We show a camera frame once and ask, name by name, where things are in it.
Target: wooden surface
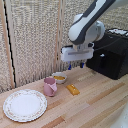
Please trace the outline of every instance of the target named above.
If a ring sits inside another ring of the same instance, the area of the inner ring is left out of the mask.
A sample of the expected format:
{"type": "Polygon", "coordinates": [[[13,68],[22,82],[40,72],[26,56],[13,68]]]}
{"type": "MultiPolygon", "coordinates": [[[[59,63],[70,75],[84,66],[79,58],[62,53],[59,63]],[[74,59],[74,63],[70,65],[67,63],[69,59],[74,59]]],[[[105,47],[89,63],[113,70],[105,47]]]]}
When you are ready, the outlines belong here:
{"type": "MultiPolygon", "coordinates": [[[[67,81],[57,85],[54,97],[46,96],[47,110],[40,118],[19,123],[10,120],[2,112],[0,128],[109,128],[128,102],[128,75],[115,81],[86,67],[77,67],[64,73],[67,81]],[[80,94],[73,96],[66,88],[69,84],[74,84],[80,94]]],[[[1,94],[0,106],[10,94],[21,89],[43,93],[43,80],[1,94]]]]}

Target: pink mug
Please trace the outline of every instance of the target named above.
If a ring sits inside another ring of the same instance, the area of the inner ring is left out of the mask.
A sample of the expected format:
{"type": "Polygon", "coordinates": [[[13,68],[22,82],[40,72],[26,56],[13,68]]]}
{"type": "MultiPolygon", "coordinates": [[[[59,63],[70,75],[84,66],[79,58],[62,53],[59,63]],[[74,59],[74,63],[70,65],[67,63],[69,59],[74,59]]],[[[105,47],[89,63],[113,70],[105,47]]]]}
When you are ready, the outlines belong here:
{"type": "Polygon", "coordinates": [[[47,96],[54,96],[57,91],[56,80],[54,78],[44,79],[44,94],[47,96]]]}

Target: black machine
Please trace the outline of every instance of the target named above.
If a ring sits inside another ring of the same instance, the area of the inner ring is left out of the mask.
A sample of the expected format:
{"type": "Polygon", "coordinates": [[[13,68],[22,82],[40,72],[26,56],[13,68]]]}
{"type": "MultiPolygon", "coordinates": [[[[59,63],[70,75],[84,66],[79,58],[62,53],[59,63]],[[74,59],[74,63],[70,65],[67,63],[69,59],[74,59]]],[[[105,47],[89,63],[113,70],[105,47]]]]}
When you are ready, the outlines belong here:
{"type": "Polygon", "coordinates": [[[93,57],[86,66],[114,80],[127,74],[128,32],[106,30],[104,37],[95,42],[93,57]]]}

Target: plate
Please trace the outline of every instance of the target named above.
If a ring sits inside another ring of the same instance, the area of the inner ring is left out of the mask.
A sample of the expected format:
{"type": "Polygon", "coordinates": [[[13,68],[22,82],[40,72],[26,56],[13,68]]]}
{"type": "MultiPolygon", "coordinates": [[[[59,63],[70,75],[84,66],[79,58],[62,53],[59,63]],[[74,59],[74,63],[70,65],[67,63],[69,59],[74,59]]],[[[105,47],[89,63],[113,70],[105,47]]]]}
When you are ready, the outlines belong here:
{"type": "Polygon", "coordinates": [[[35,90],[20,90],[11,94],[4,102],[5,115],[18,122],[32,121],[40,117],[47,108],[45,96],[35,90]]]}

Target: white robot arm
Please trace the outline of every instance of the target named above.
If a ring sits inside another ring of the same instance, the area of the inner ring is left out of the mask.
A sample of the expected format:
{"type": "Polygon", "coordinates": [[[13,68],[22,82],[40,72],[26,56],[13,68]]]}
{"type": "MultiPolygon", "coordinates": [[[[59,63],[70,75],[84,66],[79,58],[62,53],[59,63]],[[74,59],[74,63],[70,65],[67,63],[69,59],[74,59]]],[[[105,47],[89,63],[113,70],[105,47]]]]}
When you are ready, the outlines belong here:
{"type": "Polygon", "coordinates": [[[64,62],[86,60],[93,57],[89,43],[100,40],[105,33],[104,24],[97,19],[107,11],[126,5],[128,0],[95,0],[83,13],[75,16],[68,36],[73,47],[63,47],[61,60],[64,62]]]}

